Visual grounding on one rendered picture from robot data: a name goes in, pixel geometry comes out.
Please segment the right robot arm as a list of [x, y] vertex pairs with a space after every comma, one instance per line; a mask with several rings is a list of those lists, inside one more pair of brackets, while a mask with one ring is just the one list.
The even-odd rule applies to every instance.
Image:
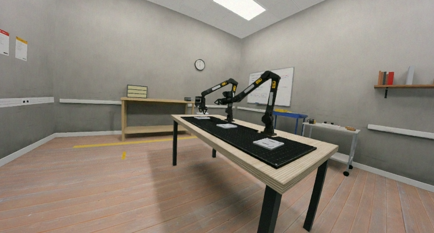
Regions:
[[[208, 94], [210, 94], [210, 93], [212, 93], [212, 92], [214, 92], [214, 91], [216, 91], [216, 90], [218, 90], [218, 89], [220, 89], [220, 88], [228, 85], [229, 83], [232, 84], [232, 89], [231, 90], [234, 91], [234, 95], [235, 95], [238, 82], [235, 81], [234, 79], [230, 78], [229, 80], [226, 80], [226, 81], [224, 81], [224, 82], [222, 82], [222, 83], [220, 83], [220, 84], [218, 84], [218, 85], [216, 85], [216, 86], [214, 86], [214, 87], [212, 87], [212, 88], [210, 88], [208, 90], [203, 91], [201, 93], [202, 97], [195, 97], [195, 106], [196, 107], [198, 107], [198, 106], [204, 107], [204, 102], [205, 102], [205, 99], [206, 99], [205, 98], [206, 95], [208, 95]], [[201, 99], [201, 102], [200, 102], [200, 99]], [[233, 113], [232, 112], [232, 104], [233, 103], [229, 103], [228, 106], [227, 106], [227, 108], [226, 108], [226, 110], [225, 110], [226, 111], [225, 113], [227, 113], [228, 115], [227, 115], [227, 119], [224, 119], [224, 120], [226, 120], [228, 122], [234, 122], [235, 121], [235, 120], [233, 120], [233, 115], [232, 115], [232, 113]]]

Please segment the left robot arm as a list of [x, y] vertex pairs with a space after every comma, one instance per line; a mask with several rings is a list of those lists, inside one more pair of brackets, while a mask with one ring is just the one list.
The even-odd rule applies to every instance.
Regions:
[[[270, 78], [268, 78], [270, 77]], [[265, 125], [264, 131], [260, 131], [260, 133], [269, 135], [269, 136], [276, 136], [277, 133], [274, 133], [274, 117], [272, 116], [274, 112], [274, 105], [278, 90], [278, 84], [281, 79], [281, 77], [272, 71], [265, 71], [255, 82], [253, 82], [250, 86], [248, 86], [245, 90], [240, 92], [238, 95], [234, 95], [234, 91], [224, 91], [222, 94], [226, 98], [222, 98], [222, 101], [226, 101], [227, 103], [234, 103], [234, 102], [241, 102], [248, 94], [250, 94], [252, 91], [254, 91], [257, 87], [259, 87], [264, 82], [271, 79], [271, 87], [270, 87], [270, 93], [267, 103], [267, 108], [265, 115], [262, 116], [262, 122]], [[272, 126], [273, 125], [273, 126]]]

